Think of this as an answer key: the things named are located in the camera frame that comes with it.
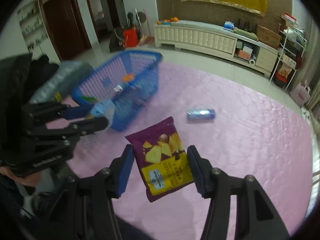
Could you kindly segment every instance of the blue plastic basket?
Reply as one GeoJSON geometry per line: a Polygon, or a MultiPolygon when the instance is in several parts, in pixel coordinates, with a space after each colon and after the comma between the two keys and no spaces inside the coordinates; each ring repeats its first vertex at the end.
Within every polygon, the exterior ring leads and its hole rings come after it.
{"type": "Polygon", "coordinates": [[[122,131],[158,89],[158,63],[161,59],[162,55],[156,52],[121,52],[93,71],[72,91],[72,98],[79,105],[91,104],[86,101],[88,97],[98,101],[111,98],[116,106],[111,127],[122,131]],[[134,80],[124,83],[122,77],[131,73],[135,75],[134,80]]]}

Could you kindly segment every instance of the purple snack bag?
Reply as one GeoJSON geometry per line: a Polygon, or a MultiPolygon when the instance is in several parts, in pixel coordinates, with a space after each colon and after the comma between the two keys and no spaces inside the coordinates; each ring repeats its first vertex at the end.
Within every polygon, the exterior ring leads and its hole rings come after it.
{"type": "Polygon", "coordinates": [[[126,138],[133,145],[150,202],[193,182],[188,158],[172,117],[126,138]]]}

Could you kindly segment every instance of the toilet paper roll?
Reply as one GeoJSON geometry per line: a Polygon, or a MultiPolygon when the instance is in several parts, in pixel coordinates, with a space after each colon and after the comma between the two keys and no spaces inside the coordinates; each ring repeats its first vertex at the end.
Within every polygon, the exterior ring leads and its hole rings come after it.
{"type": "Polygon", "coordinates": [[[251,59],[249,60],[249,64],[250,64],[250,65],[255,65],[255,64],[256,64],[256,61],[255,61],[253,58],[251,58],[251,59]]]}

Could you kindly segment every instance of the wooden door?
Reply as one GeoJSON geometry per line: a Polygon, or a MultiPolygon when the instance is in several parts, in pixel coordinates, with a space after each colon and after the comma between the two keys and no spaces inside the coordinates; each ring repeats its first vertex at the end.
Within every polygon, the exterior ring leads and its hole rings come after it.
{"type": "Polygon", "coordinates": [[[71,0],[49,0],[43,4],[47,25],[63,60],[73,59],[86,50],[71,0]]]}

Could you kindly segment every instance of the human hand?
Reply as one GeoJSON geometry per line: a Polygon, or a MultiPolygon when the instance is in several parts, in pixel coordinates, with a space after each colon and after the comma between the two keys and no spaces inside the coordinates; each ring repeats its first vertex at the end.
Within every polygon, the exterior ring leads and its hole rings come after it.
{"type": "Polygon", "coordinates": [[[41,180],[41,172],[33,173],[24,178],[19,178],[16,175],[14,175],[8,167],[0,167],[0,173],[14,180],[15,182],[29,187],[35,187],[41,180]]]}

